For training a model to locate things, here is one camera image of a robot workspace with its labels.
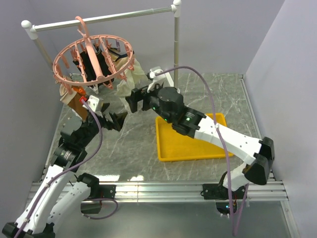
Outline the pale green white underwear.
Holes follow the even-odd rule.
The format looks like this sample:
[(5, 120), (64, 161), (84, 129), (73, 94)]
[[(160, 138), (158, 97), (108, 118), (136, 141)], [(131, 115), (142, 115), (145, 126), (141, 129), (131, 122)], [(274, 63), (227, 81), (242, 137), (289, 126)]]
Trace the pale green white underwear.
[(148, 78), (136, 59), (134, 59), (133, 68), (133, 70), (125, 69), (126, 80), (121, 80), (116, 87), (115, 95), (121, 100), (125, 109), (129, 109), (125, 97), (130, 96), (132, 89), (148, 82)]

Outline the pink round clip hanger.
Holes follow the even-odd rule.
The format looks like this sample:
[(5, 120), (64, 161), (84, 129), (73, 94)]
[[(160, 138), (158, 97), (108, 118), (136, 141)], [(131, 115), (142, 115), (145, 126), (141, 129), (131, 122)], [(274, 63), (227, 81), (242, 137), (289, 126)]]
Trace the pink round clip hanger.
[[(71, 92), (71, 88), (73, 86), (94, 86), (98, 83), (105, 82), (107, 80), (110, 80), (112, 78), (119, 78), (121, 80), (126, 80), (125, 76), (125, 69), (133, 70), (133, 63), (134, 63), (134, 51), (132, 48), (132, 45), (125, 39), (115, 36), (115, 35), (107, 35), (107, 34), (99, 34), (99, 35), (90, 35), (89, 30), (87, 28), (86, 23), (84, 20), (77, 16), (76, 20), (80, 22), (80, 25), (78, 26), (77, 31), (82, 35), (82, 38), (79, 40), (76, 40), (75, 42), (69, 44), (66, 46), (63, 50), (61, 50), (58, 55), (55, 57), (53, 61), (53, 78), (55, 79), (56, 84), (62, 84), (66, 87), (66, 90), (68, 92)], [(124, 48), (125, 52), (128, 55), (128, 61), (127, 63), (120, 69), (116, 70), (111, 57), (108, 53), (108, 49), (112, 47), (112, 43), (109, 42), (109, 40), (114, 40), (116, 43), (121, 43)], [(103, 74), (100, 71), (98, 60), (95, 55), (95, 47), (94, 44), (99, 46), (103, 52), (103, 55), (105, 57), (106, 63), (108, 65), (109, 70), (111, 71), (112, 75), (104, 77)], [(81, 60), (80, 60), (80, 53), (82, 51), (86, 51), (89, 54), (89, 57), (93, 63), (93, 65), (96, 67), (95, 72), (97, 75), (97, 79), (93, 81), (87, 81), (84, 69), (82, 68)], [(70, 54), (72, 57), (72, 60), (76, 62), (76, 67), (79, 69), (80, 74), (82, 76), (81, 81), (72, 81), (70, 78), (68, 78), (65, 74), (63, 74), (61, 67), (59, 65), (59, 62), (63, 62), (65, 67), (67, 69), (70, 68), (70, 65), (67, 61), (66, 55)]]

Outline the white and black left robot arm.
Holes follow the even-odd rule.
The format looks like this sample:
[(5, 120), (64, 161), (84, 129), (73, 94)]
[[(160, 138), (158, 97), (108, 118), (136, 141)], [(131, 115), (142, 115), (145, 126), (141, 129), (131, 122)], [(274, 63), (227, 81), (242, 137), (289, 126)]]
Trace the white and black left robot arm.
[(83, 173), (76, 178), (70, 191), (60, 198), (66, 184), (78, 168), (92, 157), (87, 155), (86, 146), (95, 136), (103, 139), (103, 129), (121, 131), (127, 112), (110, 114), (107, 119), (103, 112), (109, 107), (102, 105), (98, 112), (84, 103), (88, 113), (85, 120), (78, 116), (69, 117), (60, 132), (58, 147), (53, 153), (44, 180), (38, 191), (20, 217), (6, 223), (2, 233), (7, 238), (53, 238), (62, 223), (82, 201), (94, 201), (100, 206), (104, 201), (115, 201), (114, 185), (102, 187), (100, 180), (91, 174)]

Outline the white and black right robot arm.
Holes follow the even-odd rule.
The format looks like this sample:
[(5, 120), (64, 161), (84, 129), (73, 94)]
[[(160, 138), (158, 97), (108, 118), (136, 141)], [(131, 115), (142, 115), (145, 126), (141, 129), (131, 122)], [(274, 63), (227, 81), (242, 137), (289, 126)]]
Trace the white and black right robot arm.
[(272, 139), (246, 136), (216, 123), (206, 114), (186, 106), (183, 96), (174, 87), (136, 88), (125, 99), (132, 113), (142, 101), (144, 111), (154, 110), (177, 133), (216, 145), (243, 161), (234, 170), (225, 172), (215, 188), (208, 189), (213, 199), (227, 200), (249, 183), (267, 183), (275, 158)]

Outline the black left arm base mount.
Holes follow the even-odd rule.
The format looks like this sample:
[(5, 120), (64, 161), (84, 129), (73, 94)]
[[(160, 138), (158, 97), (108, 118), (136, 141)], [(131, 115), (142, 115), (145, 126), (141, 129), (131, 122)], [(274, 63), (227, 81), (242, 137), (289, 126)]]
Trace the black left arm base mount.
[[(81, 213), (84, 217), (93, 220), (105, 219), (109, 216), (112, 216), (118, 209), (118, 202), (114, 199), (115, 193), (116, 185), (114, 184), (94, 186), (91, 190), (91, 194), (81, 203)], [(101, 212), (104, 202), (113, 203), (114, 210), (105, 217), (90, 217), (90, 215), (96, 215)]]

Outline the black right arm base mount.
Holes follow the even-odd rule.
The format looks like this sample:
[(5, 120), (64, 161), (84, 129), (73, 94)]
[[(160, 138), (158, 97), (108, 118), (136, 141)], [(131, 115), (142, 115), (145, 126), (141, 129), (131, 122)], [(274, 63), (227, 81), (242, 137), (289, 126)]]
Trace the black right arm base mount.
[[(246, 188), (246, 186), (241, 186), (236, 191), (232, 192), (232, 207), (234, 214), (237, 213), (238, 210), (237, 200), (244, 198)], [(215, 205), (220, 215), (226, 215), (227, 217), (230, 216), (230, 204), (227, 188), (215, 183), (204, 183), (201, 196), (204, 200), (217, 200)]]

